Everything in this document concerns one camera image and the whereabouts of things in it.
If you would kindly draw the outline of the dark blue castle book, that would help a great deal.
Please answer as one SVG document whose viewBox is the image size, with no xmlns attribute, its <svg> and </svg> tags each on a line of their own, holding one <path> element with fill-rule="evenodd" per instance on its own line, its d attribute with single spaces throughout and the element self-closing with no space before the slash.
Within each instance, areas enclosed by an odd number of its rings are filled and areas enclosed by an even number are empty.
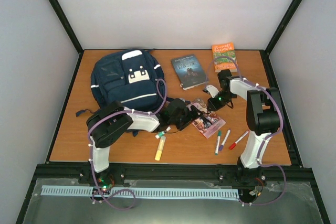
<svg viewBox="0 0 336 224">
<path fill-rule="evenodd" d="M 208 81 L 205 71 L 194 54 L 174 58 L 171 63 L 183 90 L 200 86 Z"/>
</svg>

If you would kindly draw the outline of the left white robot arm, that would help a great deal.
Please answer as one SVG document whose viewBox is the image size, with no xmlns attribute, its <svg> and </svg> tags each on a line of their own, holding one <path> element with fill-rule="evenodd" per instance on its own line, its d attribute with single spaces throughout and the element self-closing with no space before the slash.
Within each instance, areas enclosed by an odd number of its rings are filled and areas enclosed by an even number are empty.
<svg viewBox="0 0 336 224">
<path fill-rule="evenodd" d="M 204 112 L 181 99 L 173 99 L 158 113 L 137 111 L 112 102 L 87 119 L 92 165 L 91 178 L 104 183 L 109 177 L 110 146 L 125 132 L 147 131 L 166 133 L 171 126 L 184 130 L 192 122 L 203 118 Z"/>
</svg>

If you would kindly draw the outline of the pink illustrated paperback book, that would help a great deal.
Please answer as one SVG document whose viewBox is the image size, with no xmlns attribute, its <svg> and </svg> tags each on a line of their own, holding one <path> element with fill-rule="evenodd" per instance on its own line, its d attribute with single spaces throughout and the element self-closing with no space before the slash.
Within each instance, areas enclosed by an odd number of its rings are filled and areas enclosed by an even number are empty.
<svg viewBox="0 0 336 224">
<path fill-rule="evenodd" d="M 205 137 L 209 138 L 215 134 L 226 122 L 213 111 L 207 109 L 207 104 L 200 98 L 191 102 L 199 111 L 202 112 L 202 117 L 194 120 L 192 124 L 198 129 L 198 131 Z"/>
</svg>

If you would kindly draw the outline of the navy blue student backpack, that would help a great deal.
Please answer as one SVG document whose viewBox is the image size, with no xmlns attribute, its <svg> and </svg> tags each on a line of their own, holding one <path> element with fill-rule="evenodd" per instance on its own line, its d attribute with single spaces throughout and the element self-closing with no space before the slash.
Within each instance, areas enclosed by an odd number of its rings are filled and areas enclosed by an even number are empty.
<svg viewBox="0 0 336 224">
<path fill-rule="evenodd" d="M 162 67 L 144 49 L 102 57 L 93 67 L 90 89 L 99 106 L 97 111 L 118 101 L 129 109 L 158 113 L 168 100 Z"/>
</svg>

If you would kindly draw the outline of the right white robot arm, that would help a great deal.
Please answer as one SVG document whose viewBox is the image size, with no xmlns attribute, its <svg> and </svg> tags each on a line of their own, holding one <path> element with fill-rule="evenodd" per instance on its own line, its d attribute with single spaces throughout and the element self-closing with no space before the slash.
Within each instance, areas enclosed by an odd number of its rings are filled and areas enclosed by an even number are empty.
<svg viewBox="0 0 336 224">
<path fill-rule="evenodd" d="M 260 176 L 266 147 L 273 136 L 282 132 L 280 94 L 276 88 L 264 88 L 245 77 L 233 77 L 230 70 L 222 70 L 217 77 L 220 90 L 211 84 L 206 84 L 203 89 L 211 96 L 207 101 L 209 111 L 218 111 L 224 106 L 232 108 L 232 99 L 236 97 L 246 101 L 248 140 L 235 171 L 235 180 L 246 185 Z"/>
</svg>

